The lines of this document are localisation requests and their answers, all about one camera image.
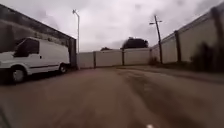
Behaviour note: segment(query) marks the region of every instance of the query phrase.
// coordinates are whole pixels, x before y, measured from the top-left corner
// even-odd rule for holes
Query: van side window
[[[27,39],[25,42],[26,50],[29,54],[39,54],[40,43],[37,40]]]

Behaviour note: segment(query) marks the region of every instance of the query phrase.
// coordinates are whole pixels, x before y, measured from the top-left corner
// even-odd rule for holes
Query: van wheel
[[[12,68],[11,79],[13,83],[21,83],[25,80],[26,72],[22,68]]]
[[[67,66],[65,64],[61,64],[60,67],[59,67],[59,72],[61,74],[64,74],[67,72]]]

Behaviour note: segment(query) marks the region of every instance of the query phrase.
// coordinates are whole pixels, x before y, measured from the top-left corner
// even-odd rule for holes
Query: sidewalk
[[[209,73],[191,72],[175,69],[156,68],[151,66],[125,66],[125,67],[119,67],[118,69],[132,69],[132,70],[148,71],[153,73],[163,73],[176,77],[185,77],[188,79],[194,79],[224,85],[224,74],[209,74]]]

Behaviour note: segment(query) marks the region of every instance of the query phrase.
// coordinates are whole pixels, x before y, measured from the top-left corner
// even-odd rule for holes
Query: concrete wall
[[[122,65],[121,50],[96,52],[96,67],[120,66],[120,65]]]
[[[198,45],[202,42],[206,42],[210,46],[217,42],[216,28],[210,13],[203,15],[186,28],[180,29],[179,35],[182,61],[189,62],[196,52]]]
[[[164,38],[162,40],[163,63],[172,63],[178,60],[190,62],[191,57],[197,51],[198,45],[202,42],[207,43],[209,46],[215,45],[218,40],[220,40],[220,33],[223,34],[224,37],[223,30],[224,3],[214,7],[211,11],[177,30],[176,34],[178,37],[173,33]],[[152,57],[156,57],[159,60],[158,44],[151,49]]]
[[[158,61],[160,60],[158,44],[151,48],[151,58],[157,58]]]
[[[163,49],[163,63],[170,63],[177,61],[176,38],[171,34],[162,41]]]
[[[49,38],[53,42],[59,44],[61,43],[60,39],[57,39],[50,35],[38,33],[35,30],[26,28],[13,22],[0,20],[0,29],[3,30],[0,31],[0,52],[13,50],[15,47],[14,41],[24,37],[37,37],[45,40],[48,40]]]
[[[79,68],[94,68],[93,52],[79,53],[77,55]]]
[[[124,51],[125,65],[148,64],[150,57],[150,49],[127,49]]]
[[[150,48],[124,50],[124,56],[122,50],[79,53],[78,66],[81,69],[122,66],[123,60],[124,65],[147,65],[150,56]]]

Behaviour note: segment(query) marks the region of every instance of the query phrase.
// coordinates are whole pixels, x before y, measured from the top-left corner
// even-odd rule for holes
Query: van windshield
[[[15,43],[14,51],[17,51],[18,47],[20,46],[20,44],[21,44],[24,40],[25,40],[25,38],[22,38],[22,39],[19,39],[19,40],[14,41],[14,43]]]

